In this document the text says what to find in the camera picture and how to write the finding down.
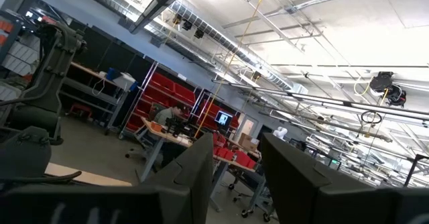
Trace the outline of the red stool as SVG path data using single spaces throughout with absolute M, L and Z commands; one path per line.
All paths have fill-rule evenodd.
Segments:
M 92 117 L 93 111 L 90 107 L 80 104 L 80 103 L 73 103 L 70 107 L 70 110 L 67 112 L 67 114 L 71 113 L 86 113 L 88 118 Z

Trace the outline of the white robot figure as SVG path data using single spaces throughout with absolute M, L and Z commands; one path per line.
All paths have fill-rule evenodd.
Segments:
M 282 141 L 285 141 L 284 138 L 287 133 L 288 133 L 288 130 L 285 127 L 278 127 L 276 130 L 273 131 L 273 135 L 281 139 Z

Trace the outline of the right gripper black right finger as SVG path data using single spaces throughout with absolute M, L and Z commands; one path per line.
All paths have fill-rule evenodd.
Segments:
M 429 188 L 373 188 L 270 133 L 261 157 L 280 224 L 429 224 Z

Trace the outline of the red plastic bin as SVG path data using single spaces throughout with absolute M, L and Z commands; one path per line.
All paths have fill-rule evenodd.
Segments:
M 219 133 L 213 133 L 213 154 L 229 161 L 233 160 L 234 152 L 229 149 L 227 139 Z
M 254 169 L 256 162 L 252 160 L 245 152 L 235 151 L 235 161 L 247 168 Z

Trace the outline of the small computer monitor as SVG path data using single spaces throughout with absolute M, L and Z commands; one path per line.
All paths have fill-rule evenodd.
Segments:
M 224 111 L 218 111 L 214 121 L 223 127 L 228 127 L 231 123 L 233 116 Z

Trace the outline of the blue container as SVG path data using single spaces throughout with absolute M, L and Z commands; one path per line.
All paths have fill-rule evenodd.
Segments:
M 116 78 L 121 76 L 121 72 L 115 68 L 109 68 L 105 78 L 110 81 L 114 81 Z

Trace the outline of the red bin storage rack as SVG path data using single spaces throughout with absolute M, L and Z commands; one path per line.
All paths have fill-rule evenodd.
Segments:
M 149 68 L 142 86 L 127 114 L 119 138 L 131 136 L 143 126 L 141 117 L 149 119 L 154 115 L 155 108 L 168 108 L 182 103 L 187 111 L 183 118 L 189 121 L 189 128 L 194 133 L 219 130 L 224 136 L 232 138 L 239 128 L 239 110 L 228 105 L 218 95 L 202 88 L 166 66 L 155 62 Z M 215 122 L 218 111 L 230 113 L 233 118 L 228 127 Z

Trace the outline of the wooden desk grey legs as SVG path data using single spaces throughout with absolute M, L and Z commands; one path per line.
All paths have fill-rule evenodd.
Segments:
M 143 130 L 143 127 L 140 127 L 135 132 L 135 136 L 137 139 L 142 138 L 146 132 L 150 132 L 160 137 L 160 139 L 154 145 L 154 150 L 150 153 L 149 158 L 147 159 L 142 174 L 139 176 L 140 181 L 143 182 L 147 178 L 151 167 L 154 165 L 155 158 L 159 154 L 161 147 L 163 146 L 165 141 L 172 142 L 187 148 L 192 145 L 192 141 L 186 135 L 179 135 L 178 137 L 174 137 L 171 133 L 163 133 L 161 129 L 163 129 L 164 126 L 153 128 L 152 122 L 148 121 L 144 117 L 141 117 L 141 120 L 143 121 L 143 126 L 145 127 L 145 130 Z M 214 200 L 215 189 L 223 179 L 223 176 L 225 175 L 225 172 L 228 170 L 229 166 L 233 166 L 234 168 L 238 169 L 238 171 L 242 171 L 245 172 L 247 175 L 250 175 L 258 183 L 257 188 L 253 191 L 253 194 L 251 196 L 246 194 L 239 194 L 239 196 L 237 197 L 237 199 L 240 199 L 241 197 L 251 198 L 248 207 L 242 210 L 242 218 L 246 218 L 249 214 L 252 214 L 255 207 L 258 207 L 264 212 L 263 219 L 265 221 L 269 222 L 270 220 L 274 219 L 274 217 L 272 217 L 274 209 L 271 206 L 264 204 L 264 202 L 267 202 L 268 204 L 273 203 L 271 199 L 265 198 L 262 195 L 263 191 L 265 190 L 266 183 L 266 179 L 264 176 L 258 175 L 257 173 L 255 173 L 255 169 L 240 165 L 240 163 L 238 163 L 237 161 L 224 159 L 217 155 L 214 155 L 213 159 L 215 160 L 215 171 L 213 172 L 213 182 L 210 187 L 209 203 L 216 212 L 221 212 L 222 209 Z

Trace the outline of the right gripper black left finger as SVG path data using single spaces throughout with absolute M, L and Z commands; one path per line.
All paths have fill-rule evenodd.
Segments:
M 213 136 L 138 186 L 26 185 L 0 197 L 0 224 L 205 224 Z

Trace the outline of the grey metal shelving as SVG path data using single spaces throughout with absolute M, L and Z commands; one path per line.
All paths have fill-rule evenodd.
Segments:
M 88 85 L 84 85 L 81 82 L 78 82 L 72 78 L 69 78 L 68 76 L 64 78 L 64 82 L 63 85 L 73 88 L 77 91 L 79 91 L 80 93 L 84 93 L 86 95 L 90 95 L 91 97 L 94 97 L 100 101 L 103 101 L 107 104 L 110 104 L 112 106 L 112 109 L 108 109 L 108 108 L 103 108 L 100 107 L 98 105 L 95 105 L 93 103 L 90 103 L 80 97 L 77 97 L 76 95 L 71 95 L 70 93 L 67 93 L 65 91 L 63 91 L 62 89 L 60 90 L 60 94 L 70 97 L 71 99 L 77 100 L 80 103 L 84 103 L 87 104 L 91 107 L 94 107 L 96 109 L 99 109 L 101 111 L 104 111 L 105 113 L 108 113 L 110 115 L 109 121 L 105 124 L 105 134 L 108 134 L 110 131 L 112 132 L 119 132 L 119 128 L 115 127 L 113 124 L 130 92 L 130 87 L 133 85 L 132 82 L 130 83 L 124 83 L 124 85 L 122 85 L 121 80 L 119 81 L 119 85 L 115 82 L 115 81 L 111 81 L 109 79 L 107 79 L 105 76 L 101 76 L 99 73 L 92 71 L 89 68 L 86 68 L 84 66 L 81 66 L 75 62 L 71 62 L 71 66 L 74 68 L 79 69 L 80 71 L 83 71 L 87 74 L 91 74 L 93 77 L 97 78 L 99 81 L 95 83 L 93 88 L 90 88 Z M 114 95 L 107 95 L 103 92 L 103 89 L 96 91 L 95 90 L 95 86 L 98 83 L 102 83 L 103 86 L 105 87 L 106 83 L 114 86 L 116 88 L 115 94 Z

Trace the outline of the person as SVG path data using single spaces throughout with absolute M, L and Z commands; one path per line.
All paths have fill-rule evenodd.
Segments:
M 167 119 L 179 119 L 186 111 L 186 106 L 182 103 L 176 103 L 174 106 L 159 111 L 153 121 L 160 124 L 166 125 Z

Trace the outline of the white plastic box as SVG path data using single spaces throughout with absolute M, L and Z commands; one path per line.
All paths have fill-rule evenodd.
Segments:
M 136 80 L 128 73 L 120 72 L 119 76 L 115 76 L 112 81 L 124 91 L 130 91 Z

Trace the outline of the cardboard box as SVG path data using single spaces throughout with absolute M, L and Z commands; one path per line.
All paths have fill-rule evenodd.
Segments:
M 242 133 L 238 144 L 247 150 L 251 150 L 252 152 L 257 151 L 257 147 L 259 145 L 259 140 L 256 138 L 247 135 L 246 133 Z

